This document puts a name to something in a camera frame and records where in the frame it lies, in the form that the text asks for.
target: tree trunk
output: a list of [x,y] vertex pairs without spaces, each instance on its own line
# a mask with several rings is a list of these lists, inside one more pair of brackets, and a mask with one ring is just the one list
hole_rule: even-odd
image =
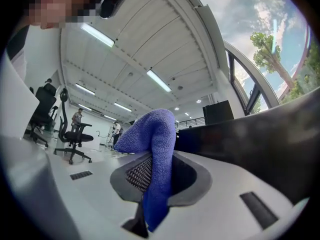
[[275,71],[277,71],[280,75],[280,77],[285,81],[285,83],[289,86],[289,88],[292,90],[295,88],[295,83],[292,80],[291,76],[289,75],[288,71],[281,65],[279,61],[272,62],[272,66]]

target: chair headrest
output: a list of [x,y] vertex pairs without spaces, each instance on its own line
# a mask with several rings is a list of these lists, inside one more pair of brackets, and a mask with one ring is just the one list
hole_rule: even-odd
[[68,90],[63,88],[62,92],[60,93],[60,100],[62,102],[66,102],[68,100]]

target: standing person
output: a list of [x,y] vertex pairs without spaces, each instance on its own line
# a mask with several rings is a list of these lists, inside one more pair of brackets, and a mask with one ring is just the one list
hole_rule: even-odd
[[121,136],[121,125],[120,125],[120,123],[118,121],[115,121],[114,125],[115,125],[115,127],[114,127],[113,149],[112,149],[112,151],[115,150],[115,145],[116,145],[119,137]]
[[81,118],[83,117],[82,115],[82,108],[79,108],[78,112],[74,113],[73,117],[72,117],[72,129],[71,132],[73,133],[75,130],[79,129],[79,124],[81,123]]

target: blue sky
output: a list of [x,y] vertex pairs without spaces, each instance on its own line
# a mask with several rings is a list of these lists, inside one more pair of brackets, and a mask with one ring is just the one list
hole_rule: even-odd
[[[276,43],[281,48],[281,63],[293,75],[303,54],[306,42],[306,21],[290,0],[201,0],[209,5],[219,25],[222,37],[253,62],[256,48],[250,36],[253,32],[273,34],[276,19]],[[287,85],[277,72],[269,74],[260,69],[279,97]],[[253,88],[249,75],[235,65],[235,75],[246,93]],[[261,110],[267,105],[261,100]]]

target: ceiling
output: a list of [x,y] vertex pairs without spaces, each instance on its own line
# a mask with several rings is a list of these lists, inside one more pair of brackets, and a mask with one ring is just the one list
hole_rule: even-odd
[[[209,104],[206,95],[216,91],[212,72],[217,65],[206,61],[199,34],[192,31],[182,6],[170,1],[125,0],[113,18],[90,17],[91,26],[115,41],[112,48],[81,30],[80,24],[69,24],[61,31],[62,73],[72,104],[124,123],[157,108],[171,110],[179,121],[185,112],[203,117],[202,105]],[[150,69],[172,92],[147,75]],[[75,84],[94,91],[95,96]]]

